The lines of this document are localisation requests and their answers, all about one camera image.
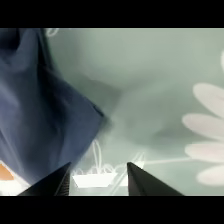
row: blue cloth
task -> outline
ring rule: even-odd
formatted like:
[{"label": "blue cloth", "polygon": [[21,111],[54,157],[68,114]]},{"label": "blue cloth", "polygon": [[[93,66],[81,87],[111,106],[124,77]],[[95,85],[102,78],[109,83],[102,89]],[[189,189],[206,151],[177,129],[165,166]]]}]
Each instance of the blue cloth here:
[{"label": "blue cloth", "polygon": [[51,73],[41,29],[0,29],[0,160],[34,184],[76,164],[103,115]]}]

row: cloth fold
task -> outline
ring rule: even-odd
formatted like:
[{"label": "cloth fold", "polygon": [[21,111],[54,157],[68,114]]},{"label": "cloth fold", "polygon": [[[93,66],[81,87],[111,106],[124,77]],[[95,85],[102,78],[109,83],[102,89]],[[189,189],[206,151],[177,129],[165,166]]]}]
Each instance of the cloth fold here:
[{"label": "cloth fold", "polygon": [[41,29],[0,29],[0,160],[29,184],[75,165],[103,119],[46,55]]}]

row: gray-green surface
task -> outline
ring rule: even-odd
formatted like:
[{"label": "gray-green surface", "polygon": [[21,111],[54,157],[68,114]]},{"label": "gray-green surface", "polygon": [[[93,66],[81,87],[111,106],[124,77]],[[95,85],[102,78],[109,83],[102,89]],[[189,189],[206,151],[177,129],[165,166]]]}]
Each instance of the gray-green surface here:
[{"label": "gray-green surface", "polygon": [[[214,87],[224,87],[224,29],[48,28],[46,33],[60,74],[107,117],[73,175],[96,185],[102,174],[104,181],[107,174],[115,178],[102,188],[78,188],[72,178],[72,195],[127,195],[120,186],[127,161],[140,161],[185,195],[224,195],[224,124],[212,119],[224,117],[224,93]],[[192,113],[201,115],[185,116]],[[206,144],[187,146],[198,142]]]}]

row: white flower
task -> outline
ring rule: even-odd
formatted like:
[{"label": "white flower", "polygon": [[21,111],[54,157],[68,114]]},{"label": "white flower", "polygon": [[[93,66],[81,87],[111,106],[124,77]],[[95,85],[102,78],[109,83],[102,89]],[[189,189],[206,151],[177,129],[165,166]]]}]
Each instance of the white flower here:
[{"label": "white flower", "polygon": [[[221,65],[224,70],[224,53]],[[199,83],[194,86],[193,93],[216,116],[192,113],[183,117],[183,124],[188,129],[211,139],[187,145],[185,152],[193,159],[219,164],[200,172],[197,175],[200,183],[224,186],[224,90],[211,84]]]}]

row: white stem line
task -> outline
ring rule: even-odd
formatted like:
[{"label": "white stem line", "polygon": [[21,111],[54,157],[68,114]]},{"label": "white stem line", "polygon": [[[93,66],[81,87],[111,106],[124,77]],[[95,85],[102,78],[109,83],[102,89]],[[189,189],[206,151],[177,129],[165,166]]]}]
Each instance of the white stem line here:
[{"label": "white stem line", "polygon": [[192,162],[193,160],[194,159],[189,158],[189,157],[174,158],[174,159],[163,159],[163,160],[153,160],[153,161],[145,161],[144,165],[178,163],[178,162]]}]

